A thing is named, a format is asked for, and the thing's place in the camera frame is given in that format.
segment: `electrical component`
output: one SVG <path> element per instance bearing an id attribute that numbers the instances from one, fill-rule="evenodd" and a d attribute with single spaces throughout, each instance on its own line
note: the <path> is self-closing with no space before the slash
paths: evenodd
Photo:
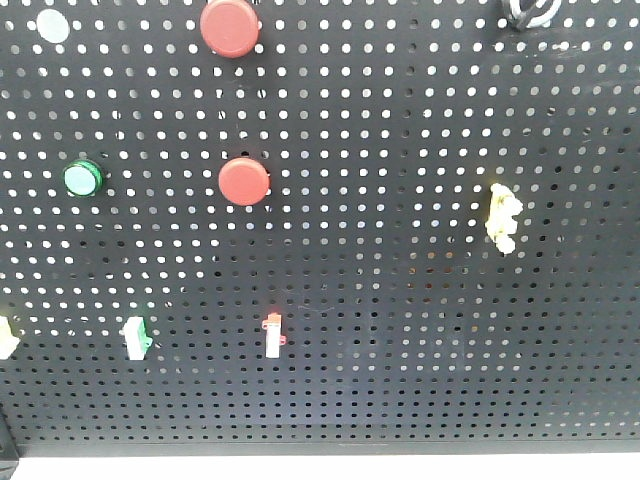
<path id="1" fill-rule="evenodd" d="M 62 178 L 67 191 L 74 197 L 90 197 L 104 184 L 104 173 L 100 165 L 87 159 L 76 160 L 67 165 Z"/>
<path id="2" fill-rule="evenodd" d="M 269 192 L 271 180 L 264 166 L 251 158 L 235 158 L 224 164 L 218 176 L 220 191 L 236 205 L 261 202 Z"/>
<path id="3" fill-rule="evenodd" d="M 238 58 L 258 43 L 260 22 L 245 0 L 214 0 L 202 11 L 200 32 L 209 48 L 218 55 Z"/>
<path id="4" fill-rule="evenodd" d="M 15 352 L 20 339 L 11 333 L 7 317 L 0 317 L 0 360 L 7 360 Z"/>
<path id="5" fill-rule="evenodd" d="M 502 0 L 507 20 L 516 30 L 545 26 L 561 6 L 562 0 Z"/>
<path id="6" fill-rule="evenodd" d="M 270 314 L 262 321 L 262 328 L 267 331 L 267 358 L 280 358 L 280 347 L 287 343 L 287 337 L 281 335 L 282 317 L 276 313 Z"/>
<path id="7" fill-rule="evenodd" d="M 153 340 L 147 337 L 142 317 L 130 317 L 122 329 L 124 339 L 127 342 L 129 360 L 144 360 L 144 355 L 149 350 Z"/>
<path id="8" fill-rule="evenodd" d="M 523 205 L 513 192 L 504 185 L 494 183 L 491 185 L 491 207 L 489 219 L 485 223 L 487 234 L 494 241 L 498 250 L 505 255 L 516 249 L 516 242 L 509 235 L 514 235 L 518 230 L 518 222 L 512 217 L 522 213 Z"/>

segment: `red button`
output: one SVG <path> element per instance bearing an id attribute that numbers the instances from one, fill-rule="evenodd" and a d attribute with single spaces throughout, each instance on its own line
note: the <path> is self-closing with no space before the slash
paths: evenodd
<path id="1" fill-rule="evenodd" d="M 227 200 L 246 207 L 255 205 L 267 195 L 270 179 L 260 163 L 250 158 L 236 158 L 222 167 L 218 184 Z"/>
<path id="2" fill-rule="evenodd" d="M 202 11 L 200 31 L 219 55 L 242 57 L 258 42 L 258 16 L 245 0 L 214 0 Z"/>

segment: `pegboard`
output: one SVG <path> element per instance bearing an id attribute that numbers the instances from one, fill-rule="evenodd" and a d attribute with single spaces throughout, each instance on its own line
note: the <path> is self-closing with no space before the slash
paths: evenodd
<path id="1" fill-rule="evenodd" d="M 517 32 L 498 1 L 257 0 L 234 60 L 204 4 L 0 0 L 21 455 L 637 450 L 638 1 Z M 217 184 L 243 155 L 253 207 Z M 83 157 L 90 198 L 60 178 Z M 494 182 L 525 204 L 508 256 Z"/>

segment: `green button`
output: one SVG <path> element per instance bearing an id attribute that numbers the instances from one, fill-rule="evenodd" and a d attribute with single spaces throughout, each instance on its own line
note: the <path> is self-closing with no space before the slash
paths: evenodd
<path id="1" fill-rule="evenodd" d="M 89 197 L 102 188 L 104 176 L 100 166 L 91 160 L 76 160 L 63 172 L 64 184 L 76 197 Z"/>

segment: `small white switch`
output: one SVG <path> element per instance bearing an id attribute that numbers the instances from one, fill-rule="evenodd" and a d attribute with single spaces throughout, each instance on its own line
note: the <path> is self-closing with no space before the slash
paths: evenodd
<path id="1" fill-rule="evenodd" d="M 0 360 L 8 360 L 15 352 L 20 339 L 14 337 L 7 317 L 0 317 Z"/>
<path id="2" fill-rule="evenodd" d="M 124 339 L 127 342 L 127 352 L 129 360 L 144 360 L 144 356 L 153 343 L 153 340 L 147 337 L 144 328 L 144 319 L 142 317 L 130 317 L 122 329 Z"/>
<path id="3" fill-rule="evenodd" d="M 282 317 L 272 313 L 262 321 L 262 328 L 267 331 L 266 353 L 267 358 L 280 358 L 280 347 L 287 343 L 287 337 L 281 335 Z"/>

